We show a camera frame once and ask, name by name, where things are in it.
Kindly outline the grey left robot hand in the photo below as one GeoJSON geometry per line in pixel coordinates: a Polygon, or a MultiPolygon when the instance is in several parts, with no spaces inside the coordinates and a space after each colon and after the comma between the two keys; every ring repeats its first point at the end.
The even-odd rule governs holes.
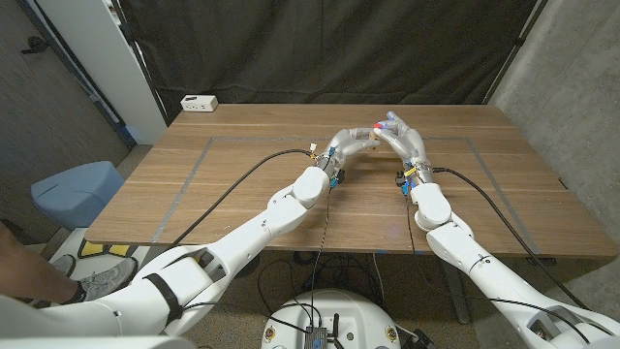
{"type": "Polygon", "coordinates": [[[328,177],[334,177],[344,167],[346,159],[365,148],[376,147],[378,140],[371,139],[371,128],[342,129],[331,139],[319,156],[318,167],[328,177]]]}

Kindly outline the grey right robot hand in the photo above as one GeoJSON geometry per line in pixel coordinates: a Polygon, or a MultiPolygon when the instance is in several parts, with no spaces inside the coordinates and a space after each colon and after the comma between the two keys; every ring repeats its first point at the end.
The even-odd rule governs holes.
{"type": "Polygon", "coordinates": [[[424,143],[416,129],[408,126],[396,113],[389,111],[387,120],[376,123],[373,132],[388,143],[401,158],[404,174],[414,184],[433,182],[424,143]]]}

